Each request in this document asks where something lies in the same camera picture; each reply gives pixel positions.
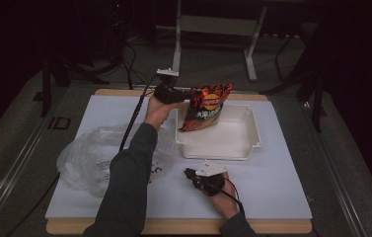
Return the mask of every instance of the person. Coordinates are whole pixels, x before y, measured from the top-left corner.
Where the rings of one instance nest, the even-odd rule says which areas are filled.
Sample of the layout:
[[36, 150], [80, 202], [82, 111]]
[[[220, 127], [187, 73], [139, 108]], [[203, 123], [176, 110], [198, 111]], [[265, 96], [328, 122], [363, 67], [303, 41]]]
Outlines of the person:
[[[145, 120], [133, 135], [129, 147], [118, 152], [112, 159], [109, 187], [95, 223], [87, 227], [83, 236], [140, 235], [145, 225], [147, 185], [152, 156], [158, 141], [158, 130], [168, 118], [170, 110], [178, 108], [179, 105], [165, 105], [155, 97], [149, 99]], [[235, 190], [229, 182], [225, 182], [223, 190], [235, 195]], [[227, 220], [220, 228], [223, 236], [256, 236], [231, 198], [223, 194], [208, 198]]]

